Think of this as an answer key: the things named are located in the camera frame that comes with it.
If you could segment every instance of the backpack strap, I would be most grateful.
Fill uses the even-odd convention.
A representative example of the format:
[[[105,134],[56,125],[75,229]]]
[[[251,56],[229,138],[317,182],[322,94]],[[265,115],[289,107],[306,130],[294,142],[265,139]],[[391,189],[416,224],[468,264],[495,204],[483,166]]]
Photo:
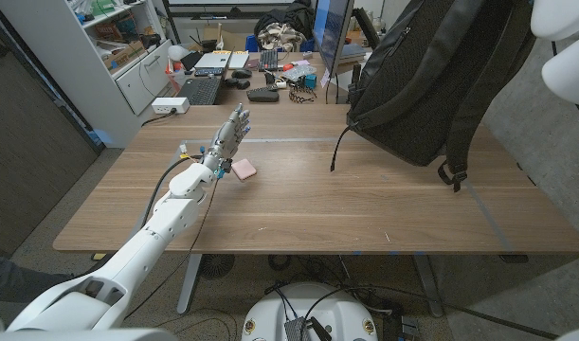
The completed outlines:
[[[453,185],[454,191],[460,190],[460,182],[467,177],[468,150],[483,115],[495,94],[525,62],[534,45],[535,37],[529,29],[531,12],[527,2],[514,2],[498,45],[454,116],[446,142],[447,158],[438,169],[441,179]],[[445,164],[453,173],[452,178],[445,173]]]
[[[355,116],[351,108],[348,114],[349,124],[356,130],[362,130],[387,123],[399,117],[411,108],[413,103],[420,100],[433,84],[431,80],[436,80],[451,61],[484,2],[485,0],[455,0],[436,30],[417,71],[405,88],[391,100],[367,113]],[[406,17],[404,20],[405,28],[407,28],[410,18]],[[379,63],[381,67],[386,57],[386,55],[380,55],[376,59],[371,55],[367,64]]]

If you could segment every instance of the shelf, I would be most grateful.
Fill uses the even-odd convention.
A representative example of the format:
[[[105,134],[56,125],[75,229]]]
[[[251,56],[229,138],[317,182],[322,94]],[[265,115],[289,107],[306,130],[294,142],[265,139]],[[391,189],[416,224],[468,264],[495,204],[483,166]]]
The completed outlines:
[[[146,2],[146,0],[139,0],[139,1],[136,1],[135,3],[133,3],[133,4],[131,4],[131,5],[119,5],[119,6],[115,6],[115,10],[110,11],[110,12],[106,12],[106,13],[103,13],[103,14],[100,14],[100,15],[96,15],[96,16],[95,16],[95,19],[93,19],[92,21],[85,22],[84,24],[82,24],[82,28],[88,28],[88,27],[91,27],[91,26],[93,26],[93,25],[95,25],[95,24],[99,24],[99,23],[101,23],[101,22],[104,22],[104,21],[108,20],[109,18],[112,18],[112,17],[114,17],[114,16],[117,16],[117,15],[119,15],[119,14],[122,14],[122,13],[126,12],[127,10],[132,9],[132,8],[134,8],[135,6],[141,5],[141,4],[145,3],[145,2]]]
[[[128,64],[122,66],[117,72],[111,74],[110,76],[112,77],[113,80],[116,81],[118,79],[118,77],[122,76],[125,72],[127,72],[127,70],[132,68],[135,64],[141,62],[141,60],[146,58],[146,56],[148,56],[149,54],[153,53],[156,49],[157,49],[156,45],[150,46],[148,48],[148,53],[144,53],[144,54],[139,55],[139,58],[135,58],[134,60],[130,61]]]

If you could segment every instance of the office desk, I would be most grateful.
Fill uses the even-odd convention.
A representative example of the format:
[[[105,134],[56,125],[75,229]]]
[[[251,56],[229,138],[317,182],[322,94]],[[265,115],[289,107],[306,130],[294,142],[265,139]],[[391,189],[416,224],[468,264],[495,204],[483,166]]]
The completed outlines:
[[[197,153],[234,106],[194,106],[144,127],[53,246],[118,250],[141,221],[179,143],[187,140],[189,151]],[[258,173],[244,182],[227,174],[218,183],[193,249],[198,261],[207,253],[579,253],[579,234],[482,126],[472,143],[468,180],[454,193],[437,175],[441,159],[427,168],[410,166],[352,132],[329,172],[348,105],[245,108],[251,110],[252,130],[234,159],[248,158]],[[159,195],[167,188],[166,182]],[[197,230],[178,237],[168,251],[186,253]],[[193,277],[196,258],[190,256]],[[191,286],[184,289],[190,292]]]
[[[252,52],[249,53],[249,60],[255,60],[260,58],[260,52]],[[279,66],[283,66],[286,63],[296,62],[303,60],[301,52],[279,52]],[[315,94],[317,97],[313,102],[306,102],[303,104],[294,103],[289,99],[289,89],[279,89],[279,101],[276,102],[277,104],[296,104],[296,105],[312,105],[312,104],[325,104],[325,91],[326,88],[320,86],[320,80],[325,73],[325,65],[323,64],[322,59],[318,52],[313,53],[313,58],[308,60],[310,65],[314,66],[317,69],[317,87],[315,88]],[[261,102],[250,102],[247,98],[246,91],[250,89],[257,89],[266,86],[266,79],[263,72],[259,72],[257,68],[250,69],[253,75],[251,76],[249,82],[251,85],[246,88],[245,90],[238,90],[236,88],[225,88],[223,87],[220,89],[220,94],[218,95],[218,101],[220,103],[235,103],[235,102],[242,102],[242,103],[249,103],[249,105],[268,105],[271,103],[261,103]],[[232,77],[232,72],[234,70],[228,70],[226,73],[226,78],[229,79]],[[276,74],[280,75],[282,71],[277,71]],[[335,103],[335,85],[331,84],[329,88],[329,102]],[[309,94],[303,94],[304,98],[310,98]]]

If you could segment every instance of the pink sponge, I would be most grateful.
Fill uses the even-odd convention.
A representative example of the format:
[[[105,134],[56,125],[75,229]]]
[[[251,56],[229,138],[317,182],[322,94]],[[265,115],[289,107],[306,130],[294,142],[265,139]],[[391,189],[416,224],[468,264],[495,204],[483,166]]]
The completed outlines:
[[[247,159],[243,159],[241,161],[235,162],[232,164],[232,170],[239,177],[239,180],[244,180],[249,176],[255,175],[257,172],[251,163],[247,161]]]

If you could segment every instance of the power strip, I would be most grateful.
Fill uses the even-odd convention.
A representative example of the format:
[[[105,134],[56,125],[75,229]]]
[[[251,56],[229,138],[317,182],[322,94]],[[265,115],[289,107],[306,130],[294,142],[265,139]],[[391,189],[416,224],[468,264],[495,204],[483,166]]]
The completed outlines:
[[[177,114],[188,111],[190,104],[187,98],[157,98],[153,101],[153,109],[156,114],[168,114],[175,108]]]

